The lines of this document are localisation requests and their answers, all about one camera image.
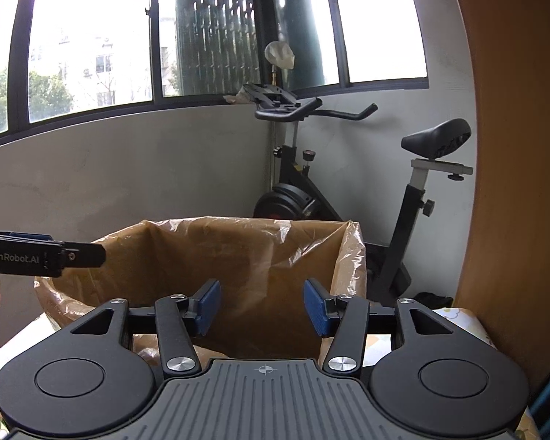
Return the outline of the wooden wardrobe panel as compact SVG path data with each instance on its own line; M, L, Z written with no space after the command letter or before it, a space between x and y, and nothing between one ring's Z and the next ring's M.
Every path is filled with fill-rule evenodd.
M455 297L532 388L550 374L550 0L459 0L475 77L474 207Z

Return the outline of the black exercise bike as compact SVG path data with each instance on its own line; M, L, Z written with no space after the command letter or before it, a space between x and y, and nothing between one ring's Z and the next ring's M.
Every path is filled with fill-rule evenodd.
M244 84L243 92L256 118L278 131L274 181L254 217L359 223L374 301L454 296L470 227L468 121L396 136L375 103L346 112L272 84Z

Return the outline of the black window frame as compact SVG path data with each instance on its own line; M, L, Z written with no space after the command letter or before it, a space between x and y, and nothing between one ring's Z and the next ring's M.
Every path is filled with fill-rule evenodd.
M0 0L0 145L56 128L220 105L271 82L305 98L427 88L414 0Z

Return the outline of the brown cardboard box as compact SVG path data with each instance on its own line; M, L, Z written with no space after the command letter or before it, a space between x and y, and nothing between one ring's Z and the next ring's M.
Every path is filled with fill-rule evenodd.
M305 280L317 279L335 295L366 293L366 248L352 220L143 220L100 244L106 249L101 267L35 278L43 312L65 327L113 298L152 306L216 279L220 309L194 343L204 362L213 356L322 362L331 342L317 336L306 313Z

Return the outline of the white bag on stick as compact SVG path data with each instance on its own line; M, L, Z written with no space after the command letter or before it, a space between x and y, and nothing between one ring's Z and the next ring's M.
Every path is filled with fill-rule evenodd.
M264 57L271 66L271 84L277 84L278 70L293 70L295 54L285 41L272 41L264 49Z

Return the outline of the checkered floral bed sheet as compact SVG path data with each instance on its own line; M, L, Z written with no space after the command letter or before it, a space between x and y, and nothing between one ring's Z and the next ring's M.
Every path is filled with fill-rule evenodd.
M442 308L434 311L440 316L446 318L451 323L466 330L473 336L481 339L491 347L495 347L493 342L488 336L488 333L478 320L478 318L469 310L460 308ZM0 369L15 356L19 355L26 349L33 347L40 341L44 340L51 334L55 333L59 329L54 321L51 321L45 314L41 314L31 323L29 323L25 329L22 329L12 339L8 341L0 349ZM155 336L138 335L135 339L135 347L137 353L142 356L147 362L152 364L154 356L154 348L157 348L157 339ZM214 356L222 356L221 353L211 352L204 350L203 348L195 347L199 358L202 363L206 363L209 358ZM388 355L391 352L391 336L389 335L368 335L366 350L364 351L364 367L373 367L383 356ZM0 416L0 439L3 439L8 435L8 428L4 427L1 422ZM532 415L527 409L522 416L522 420L518 425L516 431L518 439L541 439L539 430L536 428L536 424L532 419Z

